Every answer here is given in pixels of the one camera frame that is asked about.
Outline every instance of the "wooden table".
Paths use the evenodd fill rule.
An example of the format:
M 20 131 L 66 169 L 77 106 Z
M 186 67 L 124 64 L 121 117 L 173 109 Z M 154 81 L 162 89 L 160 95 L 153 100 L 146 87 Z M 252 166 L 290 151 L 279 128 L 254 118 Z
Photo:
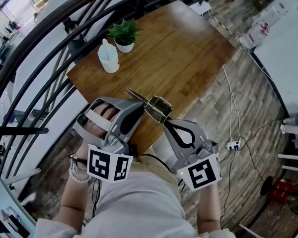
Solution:
M 206 20 L 181 1 L 161 7 L 137 20 L 134 49 L 119 52 L 120 68 L 108 74 L 89 53 L 68 77 L 91 104 L 102 96 L 127 99 L 129 87 L 150 99 L 162 96 L 178 117 L 212 83 L 233 46 Z M 145 115 L 131 141 L 145 152 L 162 134 L 162 125 Z

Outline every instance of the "white shirt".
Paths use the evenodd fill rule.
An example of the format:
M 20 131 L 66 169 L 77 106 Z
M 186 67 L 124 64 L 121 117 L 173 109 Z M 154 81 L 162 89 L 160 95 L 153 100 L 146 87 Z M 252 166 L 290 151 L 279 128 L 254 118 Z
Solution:
M 96 216 L 80 235 L 72 227 L 39 219 L 37 238 L 196 238 L 185 220 L 179 192 L 150 172 L 130 172 L 125 181 L 104 184 Z M 235 238 L 228 230 L 202 234 L 203 238 Z

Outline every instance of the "white wall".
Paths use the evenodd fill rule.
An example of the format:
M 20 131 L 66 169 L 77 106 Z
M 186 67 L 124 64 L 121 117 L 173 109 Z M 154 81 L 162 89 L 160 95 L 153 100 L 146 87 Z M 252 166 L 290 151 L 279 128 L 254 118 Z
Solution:
M 271 27 L 269 36 L 256 48 L 255 54 L 293 115 L 298 113 L 298 0 L 276 0 L 273 4 L 277 2 L 284 3 L 289 12 Z

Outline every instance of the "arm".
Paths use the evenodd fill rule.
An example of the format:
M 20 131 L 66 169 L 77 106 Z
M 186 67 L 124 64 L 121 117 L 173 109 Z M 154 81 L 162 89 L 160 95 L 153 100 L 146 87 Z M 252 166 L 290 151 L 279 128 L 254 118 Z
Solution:
M 76 155 L 81 159 L 87 159 L 87 151 L 88 146 L 83 144 Z M 82 163 L 78 163 L 77 166 L 87 170 Z M 78 183 L 71 178 L 68 179 L 55 221 L 67 224 L 77 231 L 81 230 L 87 203 L 87 188 L 88 183 Z
M 99 105 L 94 111 L 110 121 L 115 118 L 118 112 L 117 109 L 111 108 L 107 103 Z M 90 120 L 86 123 L 85 129 L 97 137 L 102 137 L 106 133 L 106 131 Z M 88 145 L 86 143 L 81 145 L 76 152 L 76 156 L 87 160 Z M 87 170 L 87 166 L 82 163 L 77 163 L 77 166 L 82 170 Z M 75 177 L 79 180 L 84 180 L 86 175 L 75 175 Z M 87 188 L 88 183 L 78 183 L 72 178 L 68 179 L 62 196 L 61 207 L 55 221 L 67 224 L 78 232 L 81 230 L 87 203 Z
M 198 206 L 198 233 L 220 230 L 221 207 L 219 200 L 218 184 L 213 183 L 201 190 Z

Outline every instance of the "potted plant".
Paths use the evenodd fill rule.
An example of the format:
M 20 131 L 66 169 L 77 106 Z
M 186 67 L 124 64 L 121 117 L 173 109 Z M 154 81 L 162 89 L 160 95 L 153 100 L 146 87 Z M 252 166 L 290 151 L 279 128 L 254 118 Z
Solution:
M 120 25 L 114 24 L 113 27 L 109 29 L 107 37 L 113 37 L 117 48 L 122 53 L 128 53 L 133 49 L 137 32 L 140 30 L 141 29 L 136 27 L 134 20 L 123 20 Z

